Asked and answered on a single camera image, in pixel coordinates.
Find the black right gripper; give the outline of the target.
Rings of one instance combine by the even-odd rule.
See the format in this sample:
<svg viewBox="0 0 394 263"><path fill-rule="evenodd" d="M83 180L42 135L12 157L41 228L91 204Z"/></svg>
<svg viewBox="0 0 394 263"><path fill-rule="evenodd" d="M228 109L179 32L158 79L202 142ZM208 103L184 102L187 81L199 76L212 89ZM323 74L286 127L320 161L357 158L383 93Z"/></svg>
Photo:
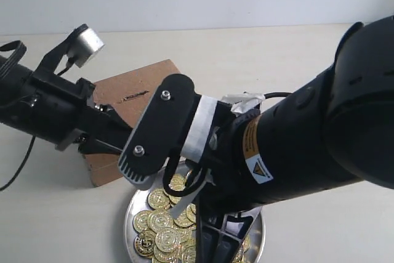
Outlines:
<svg viewBox="0 0 394 263"><path fill-rule="evenodd" d="M247 199L249 182L241 178L241 134L260 105L233 113L232 105L210 97L173 96L170 102L181 147L169 159L166 182L185 157L193 173L180 196L196 203L196 261L233 262L260 217L261 208Z"/></svg>

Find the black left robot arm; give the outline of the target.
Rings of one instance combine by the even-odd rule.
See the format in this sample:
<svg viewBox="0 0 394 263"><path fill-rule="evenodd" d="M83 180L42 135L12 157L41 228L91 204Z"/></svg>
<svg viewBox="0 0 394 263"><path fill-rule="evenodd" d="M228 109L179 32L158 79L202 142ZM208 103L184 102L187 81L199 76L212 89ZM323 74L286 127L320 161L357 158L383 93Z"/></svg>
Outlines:
<svg viewBox="0 0 394 263"><path fill-rule="evenodd" d="M1 123L53 143L60 151L93 137L92 120L98 113L92 99L94 85L83 78L72 83L55 69L64 56L68 67L81 67L103 45L91 28L72 33L34 71L19 63L26 51L21 41L3 45L1 50L12 54L1 58Z"/></svg>

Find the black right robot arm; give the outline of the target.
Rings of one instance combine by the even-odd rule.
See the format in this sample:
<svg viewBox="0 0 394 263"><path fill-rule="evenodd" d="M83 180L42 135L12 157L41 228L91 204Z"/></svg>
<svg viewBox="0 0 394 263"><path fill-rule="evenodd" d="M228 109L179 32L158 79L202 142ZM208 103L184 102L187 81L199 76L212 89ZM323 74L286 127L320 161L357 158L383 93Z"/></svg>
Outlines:
<svg viewBox="0 0 394 263"><path fill-rule="evenodd" d="M357 22L330 67L268 110L219 105L200 159L198 262L230 262L257 207L366 180L393 187L393 18Z"/></svg>

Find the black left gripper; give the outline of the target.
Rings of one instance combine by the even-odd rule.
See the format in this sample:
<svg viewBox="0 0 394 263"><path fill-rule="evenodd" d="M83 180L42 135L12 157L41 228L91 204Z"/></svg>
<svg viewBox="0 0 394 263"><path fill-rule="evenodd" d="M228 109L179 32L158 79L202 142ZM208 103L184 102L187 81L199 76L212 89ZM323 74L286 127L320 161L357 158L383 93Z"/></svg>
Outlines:
<svg viewBox="0 0 394 263"><path fill-rule="evenodd" d="M90 106L94 86L86 79L72 83L61 77L74 64L66 61L65 69L56 74L76 32L50 50L32 71L21 67L21 130L65 150L81 134L78 122Z"/></svg>

